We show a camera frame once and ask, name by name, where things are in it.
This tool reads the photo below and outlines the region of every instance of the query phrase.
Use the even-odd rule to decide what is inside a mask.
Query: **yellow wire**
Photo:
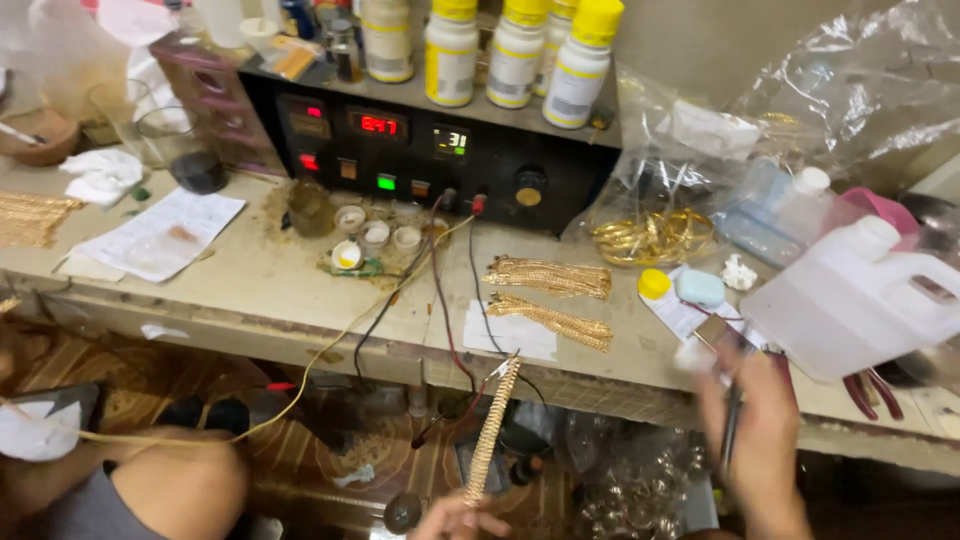
[[[466,220],[464,220],[463,222],[461,222],[459,225],[453,227],[453,228],[450,229],[449,231],[441,234],[440,236],[438,236],[438,237],[434,240],[434,245],[436,246],[437,243],[438,243],[444,236],[447,236],[448,234],[453,233],[454,231],[456,231],[457,229],[460,229],[461,227],[465,226],[467,223],[469,223],[469,222],[472,221],[472,220],[473,220],[473,216],[467,218]],[[95,441],[95,442],[141,443],[141,444],[152,444],[152,445],[162,445],[162,446],[186,446],[186,447],[190,447],[190,446],[206,446],[206,445],[211,445],[211,444],[235,443],[235,442],[240,441],[241,439],[243,439],[243,438],[251,435],[252,433],[256,433],[257,431],[263,430],[263,429],[266,428],[267,426],[270,426],[272,423],[278,421],[278,420],[279,420],[280,418],[282,418],[286,413],[290,412],[290,409],[292,409],[292,408],[294,407],[294,405],[297,404],[297,401],[300,400],[300,396],[303,395],[303,389],[306,388],[307,378],[310,376],[310,369],[313,367],[313,364],[315,364],[315,363],[317,362],[317,360],[319,360],[320,357],[321,357],[325,352],[327,352],[331,347],[333,347],[338,341],[340,341],[341,339],[343,339],[343,337],[344,337],[345,335],[347,335],[347,332],[348,332],[351,328],[353,328],[353,325],[357,324],[357,323],[360,321],[360,319],[362,319],[362,318],[364,318],[365,316],[367,316],[367,314],[370,313],[371,311],[373,311],[373,309],[374,309],[375,307],[379,306],[381,302],[386,301],[386,300],[389,300],[390,297],[393,296],[395,292],[399,291],[401,288],[403,288],[404,285],[406,285],[407,283],[409,283],[409,282],[420,272],[420,270],[422,270],[423,267],[426,266],[426,263],[430,261],[430,258],[431,258],[431,257],[432,257],[432,255],[431,255],[431,253],[430,253],[430,250],[427,250],[426,258],[424,258],[424,259],[420,262],[420,264],[417,266],[417,268],[414,269],[414,271],[410,274],[410,276],[407,277],[407,279],[405,279],[405,280],[403,280],[402,282],[398,283],[397,286],[394,288],[394,290],[392,290],[392,291],[388,292],[386,295],[380,297],[376,302],[374,302],[370,307],[368,307],[363,313],[361,313],[359,316],[357,316],[357,318],[353,319],[353,321],[352,321],[350,324],[348,324],[347,327],[344,328],[344,330],[341,331],[339,335],[337,335],[336,337],[333,338],[333,341],[331,341],[331,342],[330,342],[329,344],[327,344],[325,347],[323,347],[322,349],[320,349],[315,355],[313,355],[313,358],[310,360],[310,362],[309,362],[309,363],[306,365],[306,367],[303,369],[303,380],[300,382],[300,390],[297,392],[297,396],[294,397],[294,399],[290,402],[290,404],[288,404],[288,406],[286,406],[283,410],[281,410],[279,413],[277,413],[276,416],[273,417],[273,418],[271,418],[270,420],[264,422],[263,424],[258,424],[258,425],[256,425],[256,426],[250,428],[249,430],[247,430],[246,433],[237,435],[237,436],[233,437],[233,438],[230,439],[230,440],[226,440],[226,441],[184,441],[184,440],[180,440],[180,439],[170,439],[170,438],[166,438],[166,437],[147,437],[147,436],[143,436],[143,435],[103,435],[103,434],[101,434],[101,433],[94,433],[94,432],[91,432],[91,431],[72,430],[71,428],[67,428],[67,427],[62,426],[62,425],[60,425],[60,424],[57,424],[56,422],[52,422],[52,421],[50,421],[50,420],[47,420],[46,418],[43,418],[43,419],[34,418],[34,417],[30,416],[29,414],[27,414],[27,413],[26,413],[22,408],[20,408],[17,404],[12,403],[10,400],[8,400],[8,399],[6,399],[6,398],[4,398],[4,397],[2,397],[2,396],[0,396],[0,405],[9,406],[10,408],[13,409],[13,411],[14,411],[15,413],[19,414],[20,416],[22,416],[22,417],[24,417],[24,418],[26,418],[26,419],[28,419],[28,420],[30,420],[30,421],[32,421],[32,422],[36,422],[36,421],[45,422],[45,423],[49,424],[50,426],[52,426],[55,430],[62,430],[62,431],[68,431],[68,432],[77,433],[77,434],[80,436],[80,438],[86,439],[86,440],[90,440],[90,441]]]

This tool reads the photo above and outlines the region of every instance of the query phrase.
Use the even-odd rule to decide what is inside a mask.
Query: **yellow cap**
[[[550,0],[507,0],[503,5],[503,16],[524,26],[543,24],[549,11]]]
[[[623,3],[620,0],[587,0],[573,17],[570,35],[585,45],[610,45],[622,13]]]
[[[558,17],[572,19],[573,15],[577,14],[577,4],[579,3],[580,0],[553,0],[550,12]]]
[[[433,0],[432,11],[450,20],[471,20],[477,15],[477,0]]]
[[[636,279],[636,292],[643,298],[658,300],[670,290],[670,278],[656,268],[647,268]]]

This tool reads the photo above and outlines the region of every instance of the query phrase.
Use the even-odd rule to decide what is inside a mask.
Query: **black wire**
[[[423,252],[426,251],[426,245],[420,247],[420,250],[417,252],[417,256],[414,257],[413,262],[410,263],[410,266],[407,266],[407,269],[403,271],[403,275],[400,276],[400,283],[407,281],[407,278],[410,277],[410,274],[413,273],[414,267],[417,265],[417,262],[420,261],[420,257],[423,256]],[[366,343],[367,339],[370,337],[370,334],[373,333],[373,330],[376,329],[376,326],[380,324],[380,321],[383,319],[383,316],[387,314],[387,309],[390,309],[390,304],[394,299],[394,296],[400,294],[398,290],[394,294],[390,295],[390,298],[383,304],[383,309],[380,309],[380,312],[377,313],[376,318],[373,319],[373,324],[364,332],[363,336],[360,338],[360,341],[357,342],[357,346],[353,349],[353,369],[357,372],[357,378],[360,380],[360,387],[365,388],[367,382],[363,378],[363,373],[360,372],[360,348],[363,347],[363,344]]]
[[[477,293],[477,302],[480,303],[480,313],[483,314],[483,324],[487,327],[487,336],[490,338],[490,342],[495,347],[496,351],[504,356],[507,356],[507,352],[503,349],[500,349],[500,345],[496,342],[496,339],[493,338],[493,330],[490,328],[490,319],[487,318],[487,311],[483,308],[483,297],[480,295],[480,275],[477,274],[477,265],[473,261],[473,227],[477,224],[477,220],[470,222],[470,236],[468,240],[468,250],[469,250],[469,259],[470,259],[470,270],[473,271],[473,285]],[[540,398],[540,402],[543,403],[543,406],[546,407],[546,400],[543,398],[543,394],[540,393],[540,389],[537,388],[529,379],[523,377],[520,373],[516,374],[517,378],[526,382],[531,388],[534,389],[534,392],[537,392],[537,396]]]

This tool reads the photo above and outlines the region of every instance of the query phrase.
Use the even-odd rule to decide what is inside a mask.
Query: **dark liquid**
[[[227,185],[227,175],[220,160],[210,152],[195,152],[176,158],[170,173],[187,191],[206,195]]]

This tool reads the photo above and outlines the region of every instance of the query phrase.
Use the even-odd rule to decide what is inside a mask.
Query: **plastic jug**
[[[960,332],[960,272],[934,256],[889,253],[897,230],[866,216],[825,235],[740,303],[754,328],[808,375],[840,380]],[[957,298],[942,298],[915,278]]]

